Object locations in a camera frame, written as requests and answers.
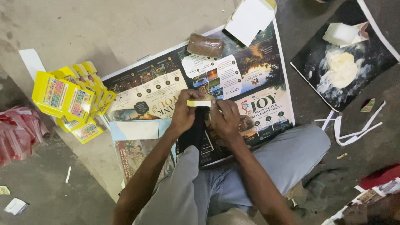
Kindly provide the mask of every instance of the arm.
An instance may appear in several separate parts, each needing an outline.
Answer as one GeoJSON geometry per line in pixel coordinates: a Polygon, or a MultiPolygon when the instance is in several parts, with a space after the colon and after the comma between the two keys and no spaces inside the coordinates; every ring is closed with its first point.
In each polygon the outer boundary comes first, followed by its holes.
{"type": "Polygon", "coordinates": [[[122,190],[114,209],[113,225],[131,225],[150,200],[173,144],[193,124],[195,108],[190,108],[186,104],[186,100],[190,97],[202,98],[204,95],[191,89],[181,91],[175,104],[171,125],[122,190]]]}
{"type": "Polygon", "coordinates": [[[264,219],[269,224],[296,224],[281,193],[239,134],[240,114],[236,103],[230,100],[213,101],[211,118],[213,128],[226,141],[241,166],[246,190],[264,219]]]}

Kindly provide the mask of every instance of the stack of yellow boxes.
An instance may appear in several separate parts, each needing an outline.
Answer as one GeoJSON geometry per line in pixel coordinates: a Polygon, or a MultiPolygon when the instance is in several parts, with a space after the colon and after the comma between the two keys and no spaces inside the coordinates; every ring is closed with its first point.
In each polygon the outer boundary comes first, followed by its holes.
{"type": "Polygon", "coordinates": [[[36,74],[32,100],[84,144],[103,130],[93,118],[104,115],[117,95],[103,85],[90,61],[36,74]]]}

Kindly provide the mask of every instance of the person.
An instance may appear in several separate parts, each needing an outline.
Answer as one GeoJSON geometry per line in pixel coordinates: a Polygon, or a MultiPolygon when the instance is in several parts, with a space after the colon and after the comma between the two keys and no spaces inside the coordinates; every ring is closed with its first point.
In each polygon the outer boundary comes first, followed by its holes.
{"type": "Polygon", "coordinates": [[[321,160],[330,147],[328,136],[319,127],[299,126],[252,153],[239,134],[238,106],[230,100],[213,100],[210,114],[213,128],[236,162],[199,170],[199,151],[190,146],[173,173],[156,187],[171,147],[193,124],[195,108],[186,104],[190,97],[204,94],[181,91],[171,125],[122,190],[113,224],[203,225],[212,224],[213,219],[214,224],[226,224],[218,222],[218,217],[226,219],[232,210],[241,215],[259,210],[269,224],[296,224],[283,195],[321,160]]]}

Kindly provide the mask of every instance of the brown wrapped packet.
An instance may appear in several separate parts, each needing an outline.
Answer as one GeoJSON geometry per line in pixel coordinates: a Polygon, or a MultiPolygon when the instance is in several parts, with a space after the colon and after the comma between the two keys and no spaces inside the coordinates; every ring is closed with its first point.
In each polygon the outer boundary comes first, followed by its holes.
{"type": "Polygon", "coordinates": [[[225,43],[218,38],[207,38],[192,33],[189,37],[188,52],[212,58],[221,58],[225,43]]]}

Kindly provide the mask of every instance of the light blue jeans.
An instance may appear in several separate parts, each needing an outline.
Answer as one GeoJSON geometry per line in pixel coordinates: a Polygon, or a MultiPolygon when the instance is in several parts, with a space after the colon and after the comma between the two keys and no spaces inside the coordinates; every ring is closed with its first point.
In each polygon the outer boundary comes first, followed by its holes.
{"type": "MultiPolygon", "coordinates": [[[[325,132],[303,125],[278,135],[254,151],[254,156],[285,195],[321,161],[330,147],[325,132]]],[[[214,216],[237,207],[256,212],[236,163],[213,170],[198,169],[199,151],[188,147],[171,176],[160,181],[155,194],[134,224],[206,224],[214,216]]]]}

